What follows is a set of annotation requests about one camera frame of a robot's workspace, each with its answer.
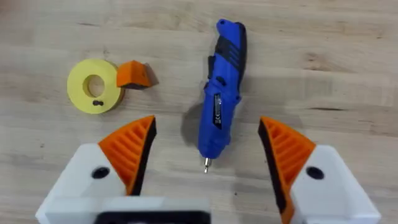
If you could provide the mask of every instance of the wood grain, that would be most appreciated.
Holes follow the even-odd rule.
[[[248,28],[232,143],[203,175],[196,150],[206,57],[219,18]],[[77,147],[155,114],[144,195],[207,197],[214,223],[280,223],[260,115],[337,148],[398,220],[398,2],[393,0],[0,1],[0,222],[34,213]],[[83,114],[67,75],[84,58],[148,63],[159,84]]]

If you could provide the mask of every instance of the rotary tool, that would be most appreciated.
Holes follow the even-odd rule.
[[[208,57],[208,82],[201,113],[198,148],[205,158],[205,174],[229,144],[234,109],[240,102],[239,87],[246,66],[246,28],[240,22],[220,19],[214,55]]]

